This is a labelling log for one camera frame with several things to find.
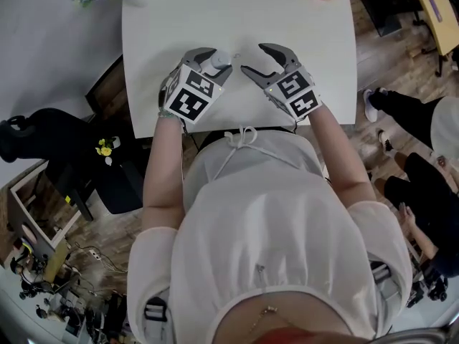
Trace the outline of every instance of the power strip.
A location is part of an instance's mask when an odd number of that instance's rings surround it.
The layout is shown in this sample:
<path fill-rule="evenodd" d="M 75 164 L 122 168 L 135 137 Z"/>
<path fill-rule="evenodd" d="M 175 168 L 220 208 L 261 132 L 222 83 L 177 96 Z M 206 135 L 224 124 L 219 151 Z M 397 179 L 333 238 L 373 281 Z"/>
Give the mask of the power strip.
<path fill-rule="evenodd" d="M 89 252 L 92 254 L 92 256 L 93 256 L 96 260 L 100 261 L 100 256 L 99 256 L 99 254 L 98 254 L 96 251 L 94 251 L 93 249 L 90 249 Z"/>

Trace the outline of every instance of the white desk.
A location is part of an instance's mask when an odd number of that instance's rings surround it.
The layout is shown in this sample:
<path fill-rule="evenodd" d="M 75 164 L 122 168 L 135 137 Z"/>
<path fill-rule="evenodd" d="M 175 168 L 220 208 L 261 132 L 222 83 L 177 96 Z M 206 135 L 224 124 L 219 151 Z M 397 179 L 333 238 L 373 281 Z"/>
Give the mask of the white desk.
<path fill-rule="evenodd" d="M 124 67 L 137 138 L 153 135 L 162 79 L 185 51 L 203 46 L 237 58 L 225 93 L 198 124 L 187 124 L 190 132 L 293 125 L 240 71 L 240 65 L 267 74 L 282 70 L 258 47 L 262 42 L 290 47 L 338 121 L 355 123 L 356 44 L 349 0 L 144 1 L 144 7 L 123 2 Z"/>

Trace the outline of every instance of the neck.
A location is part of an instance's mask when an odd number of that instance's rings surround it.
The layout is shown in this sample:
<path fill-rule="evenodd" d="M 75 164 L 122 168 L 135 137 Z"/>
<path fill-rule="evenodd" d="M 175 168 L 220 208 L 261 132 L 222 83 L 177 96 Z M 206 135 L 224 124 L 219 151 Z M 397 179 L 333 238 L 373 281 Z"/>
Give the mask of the neck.
<path fill-rule="evenodd" d="M 277 308 L 277 312 L 260 317 L 268 306 Z M 213 343 L 253 343 L 267 332 L 285 327 L 350 333 L 341 317 L 318 298 L 301 292 L 279 292 L 234 306 L 220 322 Z"/>

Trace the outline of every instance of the black chair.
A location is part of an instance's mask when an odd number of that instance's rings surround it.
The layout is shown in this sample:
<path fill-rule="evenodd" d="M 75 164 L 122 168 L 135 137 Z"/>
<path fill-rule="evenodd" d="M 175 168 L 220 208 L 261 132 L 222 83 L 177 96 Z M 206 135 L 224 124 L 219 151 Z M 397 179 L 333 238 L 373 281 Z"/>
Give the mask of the black chair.
<path fill-rule="evenodd" d="M 100 139 L 118 136 L 113 164 L 95 148 Z M 16 116 L 0 123 L 0 156 L 6 162 L 21 158 L 49 161 L 46 174 L 63 197 L 69 196 L 89 221 L 85 202 L 95 189 L 112 214 L 142 207 L 143 177 L 149 150 L 137 144 L 132 129 L 105 121 L 93 125 L 61 110 L 38 110 L 29 118 Z"/>

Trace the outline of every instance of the yellow table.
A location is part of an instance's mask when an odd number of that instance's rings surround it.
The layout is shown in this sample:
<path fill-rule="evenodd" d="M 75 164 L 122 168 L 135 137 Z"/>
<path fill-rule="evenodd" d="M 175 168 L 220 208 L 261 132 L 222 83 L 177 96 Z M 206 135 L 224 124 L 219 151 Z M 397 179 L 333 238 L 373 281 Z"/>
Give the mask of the yellow table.
<path fill-rule="evenodd" d="M 449 0 L 419 0 L 432 31 L 440 55 L 441 76 L 443 57 L 459 45 L 459 24 Z"/>

